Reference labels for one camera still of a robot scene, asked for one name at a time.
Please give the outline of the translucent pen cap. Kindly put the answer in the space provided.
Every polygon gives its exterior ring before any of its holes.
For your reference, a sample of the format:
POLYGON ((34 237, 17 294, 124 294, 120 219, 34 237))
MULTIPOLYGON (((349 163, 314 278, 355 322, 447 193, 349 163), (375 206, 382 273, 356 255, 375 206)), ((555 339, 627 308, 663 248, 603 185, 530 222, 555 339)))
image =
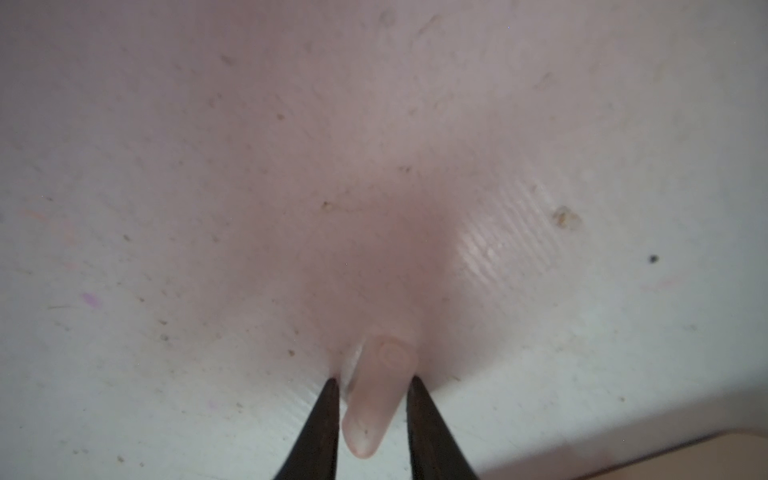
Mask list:
POLYGON ((368 459, 376 453, 417 366, 415 347, 401 339, 377 335, 364 342, 347 388, 347 408, 341 421, 352 455, 368 459))

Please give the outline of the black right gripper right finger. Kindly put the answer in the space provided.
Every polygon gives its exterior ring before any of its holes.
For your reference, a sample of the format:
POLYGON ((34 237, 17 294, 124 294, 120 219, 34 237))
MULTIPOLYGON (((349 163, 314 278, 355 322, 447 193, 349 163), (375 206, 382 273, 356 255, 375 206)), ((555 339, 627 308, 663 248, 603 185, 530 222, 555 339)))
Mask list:
POLYGON ((409 385, 406 415, 414 480, 479 479, 418 376, 409 385))

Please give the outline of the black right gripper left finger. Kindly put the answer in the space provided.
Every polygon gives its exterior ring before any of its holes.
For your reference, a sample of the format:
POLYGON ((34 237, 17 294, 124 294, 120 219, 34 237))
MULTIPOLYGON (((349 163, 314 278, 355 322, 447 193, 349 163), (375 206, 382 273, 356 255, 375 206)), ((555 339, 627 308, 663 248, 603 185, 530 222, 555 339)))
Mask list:
POLYGON ((276 480, 335 480, 340 433, 340 388, 328 379, 276 480))

